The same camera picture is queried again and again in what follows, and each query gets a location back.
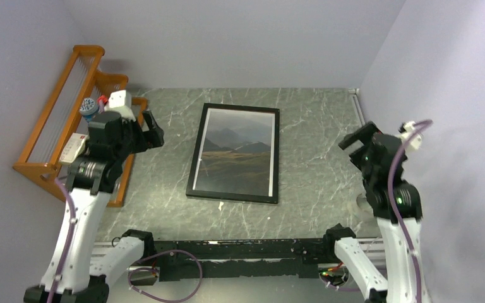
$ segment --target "gray marble surface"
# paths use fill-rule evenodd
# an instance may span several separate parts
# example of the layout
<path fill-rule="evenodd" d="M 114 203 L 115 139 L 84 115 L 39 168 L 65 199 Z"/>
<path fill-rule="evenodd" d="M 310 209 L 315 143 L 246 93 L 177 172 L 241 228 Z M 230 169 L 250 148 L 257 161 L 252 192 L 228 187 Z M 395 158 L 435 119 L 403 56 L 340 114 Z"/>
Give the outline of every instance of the gray marble surface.
<path fill-rule="evenodd" d="M 337 147 L 359 121 L 346 89 L 156 89 L 149 100 L 165 145 L 136 156 L 122 208 L 108 208 L 97 241 L 128 229 L 162 240 L 322 237 L 341 223 L 359 237 L 379 234 L 362 222 L 356 196 L 361 175 Z M 204 102 L 280 109 L 279 204 L 189 199 L 185 196 Z"/>

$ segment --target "picture frame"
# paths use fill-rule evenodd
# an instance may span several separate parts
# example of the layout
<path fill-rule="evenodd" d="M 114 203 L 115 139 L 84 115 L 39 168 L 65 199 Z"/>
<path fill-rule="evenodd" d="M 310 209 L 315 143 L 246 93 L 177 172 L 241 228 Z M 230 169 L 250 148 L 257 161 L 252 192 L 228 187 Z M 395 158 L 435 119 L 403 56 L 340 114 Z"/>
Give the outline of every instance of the picture frame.
<path fill-rule="evenodd" d="M 205 103 L 186 196 L 278 203 L 280 110 Z"/>

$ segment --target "gray wall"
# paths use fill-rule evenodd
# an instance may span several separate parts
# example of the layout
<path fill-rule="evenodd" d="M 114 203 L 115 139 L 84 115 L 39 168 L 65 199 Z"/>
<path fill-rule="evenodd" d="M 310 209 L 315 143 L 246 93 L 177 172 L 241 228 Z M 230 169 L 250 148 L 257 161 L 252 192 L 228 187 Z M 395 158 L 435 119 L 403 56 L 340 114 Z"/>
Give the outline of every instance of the gray wall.
<path fill-rule="evenodd" d="M 51 259 L 64 203 L 12 170 L 84 39 L 60 0 L 0 0 L 0 302 L 23 302 Z"/>
<path fill-rule="evenodd" d="M 64 2 L 103 68 L 146 88 L 348 88 L 404 0 Z"/>
<path fill-rule="evenodd" d="M 385 131 L 434 119 L 405 166 L 435 302 L 485 302 L 485 1 L 407 0 L 361 86 Z"/>

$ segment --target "wooden rack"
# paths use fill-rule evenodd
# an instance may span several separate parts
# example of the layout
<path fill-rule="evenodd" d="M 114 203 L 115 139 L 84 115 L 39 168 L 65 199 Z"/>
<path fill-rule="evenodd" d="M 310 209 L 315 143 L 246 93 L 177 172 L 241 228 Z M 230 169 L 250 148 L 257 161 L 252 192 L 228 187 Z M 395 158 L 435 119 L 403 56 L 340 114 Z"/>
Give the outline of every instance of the wooden rack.
<path fill-rule="evenodd" d="M 41 188 L 64 201 L 64 195 L 54 183 L 55 178 L 64 179 L 62 165 L 58 162 L 62 150 L 73 132 L 86 133 L 86 122 L 79 114 L 84 98 L 95 100 L 125 89 L 128 77 L 123 74 L 107 74 L 98 69 L 105 50 L 97 45 L 76 45 L 64 71 L 56 83 L 42 110 L 19 160 L 13 168 Z M 142 111 L 147 107 L 145 98 L 133 98 L 138 111 L 138 122 L 143 123 Z M 124 195 L 133 166 L 134 155 L 124 163 L 123 174 L 115 187 L 107 206 L 122 207 Z"/>

